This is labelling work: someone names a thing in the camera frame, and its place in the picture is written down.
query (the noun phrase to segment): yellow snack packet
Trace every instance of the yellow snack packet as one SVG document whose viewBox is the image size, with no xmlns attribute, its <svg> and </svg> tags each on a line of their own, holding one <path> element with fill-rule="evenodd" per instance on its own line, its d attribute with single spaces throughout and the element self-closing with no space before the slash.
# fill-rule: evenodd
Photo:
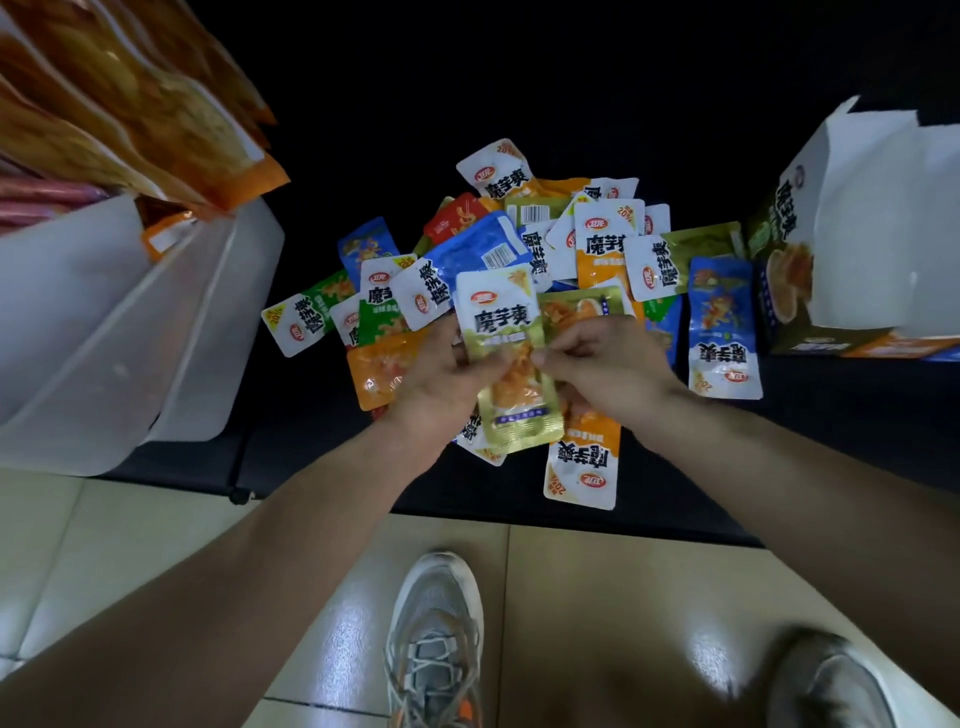
<svg viewBox="0 0 960 728">
<path fill-rule="evenodd" d="M 540 307 L 528 264 L 457 275 L 456 310 L 473 361 L 510 347 L 510 371 L 480 393 L 480 418 L 492 448 L 501 454 L 545 445 L 564 432 L 553 379 L 534 367 L 530 354 L 543 346 Z"/>
</svg>

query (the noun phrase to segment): sneaker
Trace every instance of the sneaker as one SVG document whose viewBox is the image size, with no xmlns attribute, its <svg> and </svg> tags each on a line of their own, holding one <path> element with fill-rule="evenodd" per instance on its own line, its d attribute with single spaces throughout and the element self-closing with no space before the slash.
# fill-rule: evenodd
<svg viewBox="0 0 960 728">
<path fill-rule="evenodd" d="M 883 688 L 852 645 L 812 633 L 777 668 L 767 728 L 896 728 Z"/>
<path fill-rule="evenodd" d="M 480 728 L 483 605 L 456 554 L 422 556 L 403 581 L 387 638 L 393 728 Z"/>
</svg>

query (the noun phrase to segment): hand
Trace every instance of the hand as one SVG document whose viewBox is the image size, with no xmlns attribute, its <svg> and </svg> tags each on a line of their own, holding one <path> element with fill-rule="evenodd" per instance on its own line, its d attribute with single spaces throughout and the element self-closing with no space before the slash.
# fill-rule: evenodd
<svg viewBox="0 0 960 728">
<path fill-rule="evenodd" d="M 575 412 L 586 407 L 601 412 L 629 427 L 641 442 L 672 398 L 695 397 L 670 369 L 660 341 L 633 316 L 577 322 L 532 358 L 573 386 L 565 395 Z"/>
<path fill-rule="evenodd" d="M 413 366 L 403 375 L 396 399 L 381 420 L 413 436 L 423 468 L 440 457 L 473 413 L 477 395 L 510 369 L 509 350 L 492 352 L 473 364 L 458 363 L 453 341 L 457 317 L 448 314 L 430 325 Z"/>
</svg>

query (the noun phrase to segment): forearm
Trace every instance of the forearm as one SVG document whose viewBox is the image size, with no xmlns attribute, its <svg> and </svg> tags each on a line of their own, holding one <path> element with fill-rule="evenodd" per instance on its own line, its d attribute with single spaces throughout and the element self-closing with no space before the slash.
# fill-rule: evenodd
<svg viewBox="0 0 960 728">
<path fill-rule="evenodd" d="M 240 725 L 428 467 L 411 445 L 388 421 L 322 457 L 0 684 L 0 714 L 22 725 Z"/>
<path fill-rule="evenodd" d="M 676 397 L 663 416 L 653 449 L 957 708 L 956 498 L 718 402 Z"/>
</svg>

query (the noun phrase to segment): black table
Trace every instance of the black table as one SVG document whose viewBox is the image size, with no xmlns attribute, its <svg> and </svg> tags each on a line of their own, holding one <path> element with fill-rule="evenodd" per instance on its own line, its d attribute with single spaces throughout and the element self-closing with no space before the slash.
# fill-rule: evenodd
<svg viewBox="0 0 960 728">
<path fill-rule="evenodd" d="M 911 6 L 896 21 L 835 5 L 699 20 L 645 14 L 642 27 L 610 29 L 600 45 L 570 24 L 571 37 L 551 36 L 548 46 L 476 20 L 441 45 L 362 16 L 300 28 L 292 4 L 258 16 L 255 33 L 211 2 L 195 9 L 282 124 L 270 138 L 293 183 L 267 197 L 287 233 L 273 302 L 336 270 L 334 241 L 375 215 L 410 250 L 440 199 L 467 189 L 455 163 L 500 136 L 541 177 L 639 176 L 637 196 L 669 202 L 681 229 L 754 211 L 820 121 L 854 93 L 869 109 L 917 108 L 926 124 L 960 122 L 960 25 L 947 3 Z M 550 48 L 566 51 L 548 62 Z M 589 50 L 583 62 L 576 48 Z M 531 54 L 538 61 L 525 67 L 540 71 L 511 71 Z M 960 368 L 766 358 L 762 380 L 766 397 L 750 405 L 760 414 L 880 467 L 957 487 Z M 338 337 L 286 359 L 261 329 L 221 437 L 150 444 L 108 476 L 264 497 L 368 422 Z M 756 543 L 629 435 L 609 513 L 545 499 L 544 461 L 545 449 L 533 449 L 497 470 L 451 446 L 396 510 Z"/>
</svg>

